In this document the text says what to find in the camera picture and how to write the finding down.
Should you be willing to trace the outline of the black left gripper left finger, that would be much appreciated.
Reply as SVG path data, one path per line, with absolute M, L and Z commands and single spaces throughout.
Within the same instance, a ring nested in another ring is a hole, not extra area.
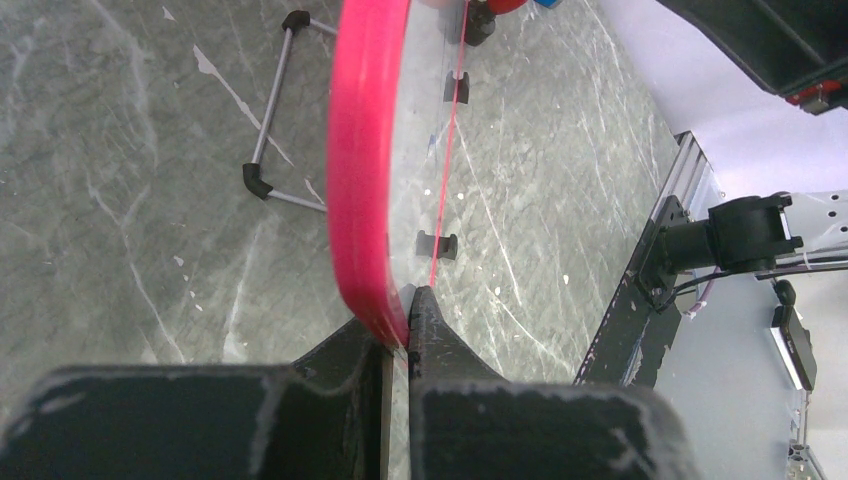
M 5 479 L 382 479 L 387 350 L 349 321 L 289 364 L 73 366 L 1 436 Z

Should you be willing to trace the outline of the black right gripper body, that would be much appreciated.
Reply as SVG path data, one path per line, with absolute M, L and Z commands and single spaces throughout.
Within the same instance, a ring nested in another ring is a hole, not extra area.
M 845 1 L 666 0 L 758 87 L 811 115 L 847 107 Z

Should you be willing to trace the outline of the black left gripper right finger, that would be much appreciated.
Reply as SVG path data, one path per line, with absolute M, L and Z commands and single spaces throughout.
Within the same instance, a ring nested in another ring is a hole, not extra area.
M 414 479 L 697 479 L 679 416 L 644 387 L 510 382 L 447 324 L 432 288 L 409 314 Z

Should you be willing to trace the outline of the pink-framed whiteboard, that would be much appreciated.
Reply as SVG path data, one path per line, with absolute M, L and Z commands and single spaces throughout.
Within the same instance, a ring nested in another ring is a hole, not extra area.
M 327 123 L 327 227 L 339 292 L 383 345 L 409 342 L 416 288 L 441 261 L 415 255 L 419 230 L 450 236 L 445 204 L 459 103 L 466 1 L 347 1 Z

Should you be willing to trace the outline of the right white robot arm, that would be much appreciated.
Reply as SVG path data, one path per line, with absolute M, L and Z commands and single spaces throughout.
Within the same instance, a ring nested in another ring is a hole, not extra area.
M 811 115 L 847 106 L 844 1 L 667 1 L 762 90 Z M 711 267 L 708 280 L 778 271 L 777 260 L 847 241 L 844 193 L 775 193 L 737 198 L 691 221 L 668 196 L 651 223 L 633 276 L 646 300 L 665 310 L 688 283 L 686 270 Z

